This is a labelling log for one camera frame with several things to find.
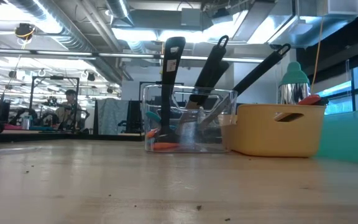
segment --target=fluorescent light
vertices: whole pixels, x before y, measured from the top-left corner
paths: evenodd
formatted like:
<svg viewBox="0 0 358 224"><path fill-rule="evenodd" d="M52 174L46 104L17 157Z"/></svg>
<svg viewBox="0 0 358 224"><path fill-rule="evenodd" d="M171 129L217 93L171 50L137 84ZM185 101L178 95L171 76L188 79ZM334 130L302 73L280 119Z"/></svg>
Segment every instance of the fluorescent light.
<svg viewBox="0 0 358 224"><path fill-rule="evenodd" d="M83 70L92 70L92 72L96 71L94 66L90 65L84 60L50 59L50 58L38 58L37 60L42 64L49 65L53 68L58 68L59 70L64 70L64 69L77 70L78 73L82 72ZM55 71L48 71L48 70L47 72L65 73L65 72L55 72Z"/></svg>
<svg viewBox="0 0 358 224"><path fill-rule="evenodd" d="M248 63L260 63L263 62L263 59L257 58L223 58L222 61L225 62L248 62Z"/></svg>
<svg viewBox="0 0 358 224"><path fill-rule="evenodd" d="M268 16L258 29L255 30L247 44L264 44L274 35L275 26L273 19Z"/></svg>
<svg viewBox="0 0 358 224"><path fill-rule="evenodd" d="M232 32L233 21L229 22L221 22L219 24L215 24L210 28L204 30L203 35L205 40L209 40L212 38L220 38L223 35L228 35Z"/></svg>
<svg viewBox="0 0 358 224"><path fill-rule="evenodd" d="M100 53L100 57L155 58L153 54Z"/></svg>
<svg viewBox="0 0 358 224"><path fill-rule="evenodd" d="M49 82L46 82L46 81L41 81L42 84L45 84L45 85L50 85Z"/></svg>
<svg viewBox="0 0 358 224"><path fill-rule="evenodd" d="M267 42L272 43L274 40L276 40L278 37L280 37L296 20L298 19L297 16L294 16L291 20L287 22L280 30L276 32Z"/></svg>
<svg viewBox="0 0 358 224"><path fill-rule="evenodd" d="M119 40L125 41L151 41L157 40L155 32L152 30L142 29L118 29L112 28L114 35Z"/></svg>
<svg viewBox="0 0 358 224"><path fill-rule="evenodd" d="M13 50L13 49L0 49L0 53L4 54L30 54L30 50Z"/></svg>
<svg viewBox="0 0 358 224"><path fill-rule="evenodd" d="M51 89L51 90L53 90L53 91L59 91L59 90L60 90L59 87L51 86L51 85L49 85L47 88L48 88L48 89Z"/></svg>
<svg viewBox="0 0 358 224"><path fill-rule="evenodd" d="M59 51L46 51L46 50L38 50L39 54L45 55L65 55L65 56L92 56L92 53L86 52L59 52Z"/></svg>
<svg viewBox="0 0 358 224"><path fill-rule="evenodd" d="M13 93L13 92L5 92L4 93L7 96L26 96L30 97L30 93ZM66 95L64 93L61 94L53 94L53 93L34 93L33 96L36 97L44 97L44 96L61 96L62 98ZM115 98L120 100L116 95L106 95L106 96L99 96L99 95L89 95L90 98L96 98L96 99L106 99L106 98ZM78 100L87 100L86 95L78 95Z"/></svg>
<svg viewBox="0 0 358 224"><path fill-rule="evenodd" d="M171 37L184 37L187 43L200 43L206 41L201 31L164 30L158 39L167 41Z"/></svg>
<svg viewBox="0 0 358 224"><path fill-rule="evenodd" d="M30 16L11 4L0 4L0 21L29 21Z"/></svg>

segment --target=wooden table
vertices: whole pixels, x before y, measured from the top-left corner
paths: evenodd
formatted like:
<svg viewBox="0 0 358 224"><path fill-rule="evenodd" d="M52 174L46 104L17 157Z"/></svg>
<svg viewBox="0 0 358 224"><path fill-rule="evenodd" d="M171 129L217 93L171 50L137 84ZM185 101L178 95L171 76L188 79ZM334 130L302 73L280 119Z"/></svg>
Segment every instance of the wooden table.
<svg viewBox="0 0 358 224"><path fill-rule="evenodd" d="M34 146L0 151L0 223L358 223L356 164L148 154L141 142L0 144Z"/></svg>

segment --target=thermos lid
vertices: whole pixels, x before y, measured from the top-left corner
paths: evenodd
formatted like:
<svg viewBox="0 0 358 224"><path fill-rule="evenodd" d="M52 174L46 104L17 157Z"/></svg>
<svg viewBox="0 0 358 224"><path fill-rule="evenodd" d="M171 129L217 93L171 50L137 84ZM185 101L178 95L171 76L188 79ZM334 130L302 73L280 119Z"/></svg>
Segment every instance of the thermos lid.
<svg viewBox="0 0 358 224"><path fill-rule="evenodd" d="M295 84L295 83L309 83L309 78L301 70L301 65L298 62L291 62L288 64L287 72L284 75L283 79L279 83L279 86L286 84Z"/></svg>

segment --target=clear plastic container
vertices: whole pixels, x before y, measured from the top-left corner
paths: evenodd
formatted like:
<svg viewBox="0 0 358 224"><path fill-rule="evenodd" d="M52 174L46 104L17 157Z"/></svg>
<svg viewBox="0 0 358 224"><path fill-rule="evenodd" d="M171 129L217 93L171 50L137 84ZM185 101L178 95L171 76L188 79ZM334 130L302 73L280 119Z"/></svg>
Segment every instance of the clear plastic container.
<svg viewBox="0 0 358 224"><path fill-rule="evenodd" d="M171 95L163 95L162 89ZM145 150L229 152L223 130L234 124L237 92L188 86L149 85L143 89Z"/></svg>

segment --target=orange cord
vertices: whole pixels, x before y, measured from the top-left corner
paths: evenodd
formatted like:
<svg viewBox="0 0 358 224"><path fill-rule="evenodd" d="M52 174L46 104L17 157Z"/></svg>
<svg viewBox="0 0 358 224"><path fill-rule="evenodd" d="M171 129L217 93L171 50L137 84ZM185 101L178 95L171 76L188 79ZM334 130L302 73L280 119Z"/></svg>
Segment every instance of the orange cord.
<svg viewBox="0 0 358 224"><path fill-rule="evenodd" d="M323 22L324 22L324 16L321 17L320 36L319 36L318 45L317 45L316 63L315 63L315 65L314 65L313 81L311 82L311 90L310 90L310 93L311 93L311 94L313 94L314 81L316 80L317 66L318 66L318 56L319 56L319 54L320 54L321 38L322 38L322 36L323 36Z"/></svg>

